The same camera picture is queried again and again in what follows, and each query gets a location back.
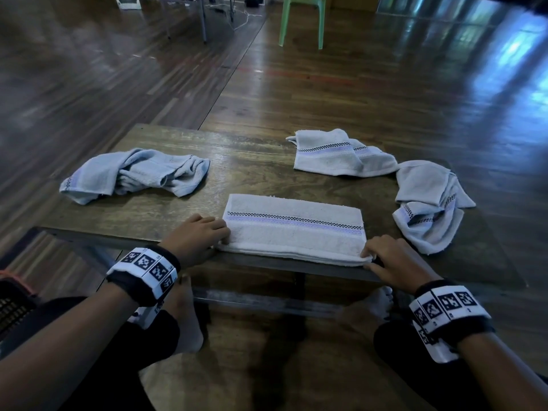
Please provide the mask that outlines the person's right hand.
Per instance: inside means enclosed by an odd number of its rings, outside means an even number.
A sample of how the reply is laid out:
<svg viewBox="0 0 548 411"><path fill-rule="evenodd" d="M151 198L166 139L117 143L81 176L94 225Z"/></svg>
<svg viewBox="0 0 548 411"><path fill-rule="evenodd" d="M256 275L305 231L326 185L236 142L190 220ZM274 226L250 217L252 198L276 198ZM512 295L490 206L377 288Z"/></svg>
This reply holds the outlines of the person's right hand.
<svg viewBox="0 0 548 411"><path fill-rule="evenodd" d="M384 283L415 294L425 284L439 281L442 277L404 239L400 241L400 263L396 269L370 269Z"/></svg>

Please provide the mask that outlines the person's left hand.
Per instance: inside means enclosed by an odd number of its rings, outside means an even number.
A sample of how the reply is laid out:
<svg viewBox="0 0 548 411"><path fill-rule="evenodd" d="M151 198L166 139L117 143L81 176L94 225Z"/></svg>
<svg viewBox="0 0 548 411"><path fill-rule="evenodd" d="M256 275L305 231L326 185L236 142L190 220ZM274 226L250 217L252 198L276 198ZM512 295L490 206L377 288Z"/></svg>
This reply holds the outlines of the person's left hand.
<svg viewBox="0 0 548 411"><path fill-rule="evenodd" d="M166 236L158 246L175 256L182 269L202 264L227 243L231 231L223 219L193 214Z"/></svg>

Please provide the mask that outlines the white striped towel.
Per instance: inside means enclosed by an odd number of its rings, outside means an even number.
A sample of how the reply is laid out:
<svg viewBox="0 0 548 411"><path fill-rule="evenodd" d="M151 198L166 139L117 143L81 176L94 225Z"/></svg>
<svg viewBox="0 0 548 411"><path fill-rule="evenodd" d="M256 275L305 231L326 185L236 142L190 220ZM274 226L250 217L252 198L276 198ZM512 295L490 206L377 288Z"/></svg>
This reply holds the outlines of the white striped towel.
<svg viewBox="0 0 548 411"><path fill-rule="evenodd" d="M374 259L360 256L366 231L355 207L230 194L223 220L231 234L221 251L344 267Z"/></svg>

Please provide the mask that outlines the person's left forearm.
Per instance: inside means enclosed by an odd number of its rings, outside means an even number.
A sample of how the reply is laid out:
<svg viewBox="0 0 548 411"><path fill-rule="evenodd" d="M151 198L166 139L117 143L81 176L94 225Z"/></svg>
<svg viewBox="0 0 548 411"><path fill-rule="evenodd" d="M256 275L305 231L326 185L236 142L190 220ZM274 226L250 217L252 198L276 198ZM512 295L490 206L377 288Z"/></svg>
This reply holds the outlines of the person's left forearm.
<svg viewBox="0 0 548 411"><path fill-rule="evenodd" d="M113 283L0 360L0 411L57 411L138 308Z"/></svg>

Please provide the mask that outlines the person's right forearm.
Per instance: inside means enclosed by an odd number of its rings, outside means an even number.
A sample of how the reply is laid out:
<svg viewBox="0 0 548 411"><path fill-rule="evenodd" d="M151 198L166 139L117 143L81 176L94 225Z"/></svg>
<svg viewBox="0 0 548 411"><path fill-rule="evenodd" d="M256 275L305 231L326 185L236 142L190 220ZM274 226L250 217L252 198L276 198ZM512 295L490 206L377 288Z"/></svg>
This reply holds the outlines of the person's right forearm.
<svg viewBox="0 0 548 411"><path fill-rule="evenodd" d="M548 385L495 333L457 344L493 411L548 411Z"/></svg>

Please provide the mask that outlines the person's foot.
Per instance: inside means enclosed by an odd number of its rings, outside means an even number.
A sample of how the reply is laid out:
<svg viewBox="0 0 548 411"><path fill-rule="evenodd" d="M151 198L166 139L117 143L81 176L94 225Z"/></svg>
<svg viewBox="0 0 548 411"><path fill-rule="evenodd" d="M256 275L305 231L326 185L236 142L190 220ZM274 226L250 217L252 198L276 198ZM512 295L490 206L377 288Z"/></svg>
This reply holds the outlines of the person's foot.
<svg viewBox="0 0 548 411"><path fill-rule="evenodd" d="M336 321L344 328L355 331L372 342L380 326L389 322L394 306L392 288L382 286L365 299L344 307L336 315Z"/></svg>
<svg viewBox="0 0 548 411"><path fill-rule="evenodd" d="M195 311L190 276L185 275L178 279L166 297L163 310L175 318L180 332L172 355L199 352L204 336Z"/></svg>

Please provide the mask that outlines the crumpled white checkered towel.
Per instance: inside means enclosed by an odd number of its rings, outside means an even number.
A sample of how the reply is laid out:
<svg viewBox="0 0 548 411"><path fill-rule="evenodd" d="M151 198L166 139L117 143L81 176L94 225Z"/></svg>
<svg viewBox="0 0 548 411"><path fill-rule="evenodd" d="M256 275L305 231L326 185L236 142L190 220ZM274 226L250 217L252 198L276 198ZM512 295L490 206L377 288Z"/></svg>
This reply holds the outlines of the crumpled white checkered towel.
<svg viewBox="0 0 548 411"><path fill-rule="evenodd" d="M402 235L423 255L445 250L462 222L464 209L476 207L450 169L427 160L399 164L399 186L392 214Z"/></svg>

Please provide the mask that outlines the black left wristband with markers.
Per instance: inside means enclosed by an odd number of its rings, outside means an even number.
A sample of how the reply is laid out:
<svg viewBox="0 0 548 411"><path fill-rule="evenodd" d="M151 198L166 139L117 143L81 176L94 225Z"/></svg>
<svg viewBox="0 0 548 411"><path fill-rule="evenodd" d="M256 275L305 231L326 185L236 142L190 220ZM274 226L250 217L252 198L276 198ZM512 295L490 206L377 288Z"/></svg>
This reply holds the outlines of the black left wristband with markers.
<svg viewBox="0 0 548 411"><path fill-rule="evenodd" d="M129 323L148 329L172 290L181 264L168 250L157 245L134 248L108 271L106 281L124 290L139 307Z"/></svg>

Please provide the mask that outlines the black wristband with markers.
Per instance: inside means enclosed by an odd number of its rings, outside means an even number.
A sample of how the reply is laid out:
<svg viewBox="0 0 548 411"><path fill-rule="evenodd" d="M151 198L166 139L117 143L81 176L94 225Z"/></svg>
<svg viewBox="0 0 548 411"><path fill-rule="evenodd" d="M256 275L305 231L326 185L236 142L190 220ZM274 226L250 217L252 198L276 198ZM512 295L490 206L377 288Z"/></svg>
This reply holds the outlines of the black wristband with markers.
<svg viewBox="0 0 548 411"><path fill-rule="evenodd" d="M463 285L439 279L422 285L409 304L412 324L436 364L460 359L457 344L494 333L491 316Z"/></svg>
<svg viewBox="0 0 548 411"><path fill-rule="evenodd" d="M168 250L157 245L134 248L108 271L106 281L124 290L139 307L129 323L148 329L172 290L181 264Z"/></svg>

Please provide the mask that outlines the person's left foot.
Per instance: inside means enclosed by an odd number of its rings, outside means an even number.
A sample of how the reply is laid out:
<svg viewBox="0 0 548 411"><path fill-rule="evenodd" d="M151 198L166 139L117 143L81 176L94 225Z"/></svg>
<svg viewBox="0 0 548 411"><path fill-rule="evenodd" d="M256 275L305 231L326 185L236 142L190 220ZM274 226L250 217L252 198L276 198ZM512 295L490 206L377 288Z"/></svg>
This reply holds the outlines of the person's left foot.
<svg viewBox="0 0 548 411"><path fill-rule="evenodd" d="M204 336L195 311L190 276L185 275L178 279L166 297L163 310L175 318L180 332L172 355L199 352Z"/></svg>

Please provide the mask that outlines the crumpled light blue towel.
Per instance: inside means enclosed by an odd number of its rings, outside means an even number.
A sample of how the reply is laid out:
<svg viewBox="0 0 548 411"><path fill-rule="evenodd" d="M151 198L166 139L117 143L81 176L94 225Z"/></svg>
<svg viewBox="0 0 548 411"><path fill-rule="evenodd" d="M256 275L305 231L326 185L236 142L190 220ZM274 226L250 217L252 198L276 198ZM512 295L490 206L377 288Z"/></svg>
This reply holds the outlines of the crumpled light blue towel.
<svg viewBox="0 0 548 411"><path fill-rule="evenodd" d="M134 148L100 154L63 180L59 193L79 205L104 196L158 188L181 198L195 192L207 176L210 160L192 154L173 156Z"/></svg>

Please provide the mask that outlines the loosely folded white checkered towel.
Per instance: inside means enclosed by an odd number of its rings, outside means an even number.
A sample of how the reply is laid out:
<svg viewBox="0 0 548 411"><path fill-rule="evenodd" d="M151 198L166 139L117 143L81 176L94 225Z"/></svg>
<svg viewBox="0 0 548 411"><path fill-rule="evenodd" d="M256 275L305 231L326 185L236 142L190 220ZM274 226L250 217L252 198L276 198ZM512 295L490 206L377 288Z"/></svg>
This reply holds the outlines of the loosely folded white checkered towel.
<svg viewBox="0 0 548 411"><path fill-rule="evenodd" d="M286 141L297 148L295 170L358 178L384 176L399 170L392 154L349 138L342 129L298 130Z"/></svg>

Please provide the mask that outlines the grey metal stand legs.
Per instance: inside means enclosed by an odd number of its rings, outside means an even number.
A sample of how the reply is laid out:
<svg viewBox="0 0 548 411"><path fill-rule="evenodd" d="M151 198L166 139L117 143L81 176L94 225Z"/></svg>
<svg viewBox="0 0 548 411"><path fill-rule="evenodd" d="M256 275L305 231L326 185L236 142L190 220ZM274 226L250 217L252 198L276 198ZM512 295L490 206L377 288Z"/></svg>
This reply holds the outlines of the grey metal stand legs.
<svg viewBox="0 0 548 411"><path fill-rule="evenodd" d="M199 16L199 23L200 23L200 30L201 30L201 36L202 41L204 44L208 43L208 28L207 28L207 14L206 10L220 10L224 15L225 18L228 19L228 25L229 28L235 32L235 4L236 0L228 0L228 4L206 4L206 0L158 0L160 2L161 6L161 13L162 18L164 22L164 27L166 31L166 37L169 41L172 40L172 34L171 34L171 19L170 19L170 13L168 9L168 5L170 3L177 4L177 5L183 5L189 4L189 9L194 9L198 13Z"/></svg>

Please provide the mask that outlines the black plastic basket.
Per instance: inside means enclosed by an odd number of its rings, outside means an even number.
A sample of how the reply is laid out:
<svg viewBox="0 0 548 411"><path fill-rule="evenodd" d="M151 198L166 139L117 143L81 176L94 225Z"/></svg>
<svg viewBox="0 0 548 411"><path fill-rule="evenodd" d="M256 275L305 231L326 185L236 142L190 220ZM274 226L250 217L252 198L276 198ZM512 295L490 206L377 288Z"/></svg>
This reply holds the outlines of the black plastic basket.
<svg viewBox="0 0 548 411"><path fill-rule="evenodd" d="M0 270L0 344L41 303L37 292L19 277Z"/></svg>

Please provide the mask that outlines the green plastic chair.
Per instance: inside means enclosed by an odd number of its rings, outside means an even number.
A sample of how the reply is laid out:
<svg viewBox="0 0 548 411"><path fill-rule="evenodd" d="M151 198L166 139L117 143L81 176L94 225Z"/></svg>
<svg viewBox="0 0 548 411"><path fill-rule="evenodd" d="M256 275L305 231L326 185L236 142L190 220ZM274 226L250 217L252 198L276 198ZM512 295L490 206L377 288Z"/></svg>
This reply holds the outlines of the green plastic chair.
<svg viewBox="0 0 548 411"><path fill-rule="evenodd" d="M279 31L278 45L283 47L292 4L306 4L315 6L319 13L318 25L318 49L323 49L324 31L325 31L325 11L326 0L283 0L281 26Z"/></svg>

